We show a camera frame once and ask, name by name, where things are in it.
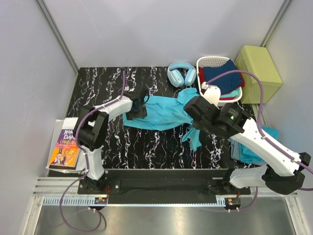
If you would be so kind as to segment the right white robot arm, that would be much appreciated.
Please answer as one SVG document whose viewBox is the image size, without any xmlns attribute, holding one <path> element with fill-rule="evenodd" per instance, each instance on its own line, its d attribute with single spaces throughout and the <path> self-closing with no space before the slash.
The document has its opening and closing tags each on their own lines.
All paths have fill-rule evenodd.
<svg viewBox="0 0 313 235">
<path fill-rule="evenodd" d="M 257 122 L 236 103 L 227 103 L 221 109 L 202 96 L 192 98 L 185 112 L 193 119 L 196 129 L 225 139 L 232 139 L 248 147 L 266 162 L 255 168 L 230 169 L 222 181 L 224 192 L 233 194 L 239 188 L 266 186 L 272 191 L 288 195 L 303 189 L 311 157 L 296 153 L 258 127 Z"/>
</svg>

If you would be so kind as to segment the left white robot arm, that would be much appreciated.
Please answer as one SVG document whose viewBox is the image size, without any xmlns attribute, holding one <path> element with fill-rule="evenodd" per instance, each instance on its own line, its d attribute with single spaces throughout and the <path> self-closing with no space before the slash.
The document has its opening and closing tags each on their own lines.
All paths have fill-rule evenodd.
<svg viewBox="0 0 313 235">
<path fill-rule="evenodd" d="M 76 145 L 85 155 L 86 172 L 80 180 L 82 188 L 96 194 L 105 190 L 106 179 L 101 149 L 106 139 L 108 124 L 122 114 L 126 115 L 127 120 L 147 117 L 145 103 L 148 100 L 148 89 L 139 86 L 123 92 L 105 104 L 83 107 L 73 130 Z"/>
</svg>

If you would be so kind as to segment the turquoise t-shirt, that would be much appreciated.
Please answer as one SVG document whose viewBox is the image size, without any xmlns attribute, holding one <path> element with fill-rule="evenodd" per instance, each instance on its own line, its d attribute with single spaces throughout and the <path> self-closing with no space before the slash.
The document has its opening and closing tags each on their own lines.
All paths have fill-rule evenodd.
<svg viewBox="0 0 313 235">
<path fill-rule="evenodd" d="M 182 141 L 189 141 L 192 150 L 200 146 L 200 130 L 193 127 L 193 119 L 184 111 L 184 106 L 192 98 L 199 96 L 196 88 L 186 88 L 178 93 L 177 98 L 151 96 L 146 103 L 147 116 L 128 120 L 123 115 L 123 125 L 145 130 L 165 131 L 183 124 L 189 124 L 189 131 Z"/>
</svg>

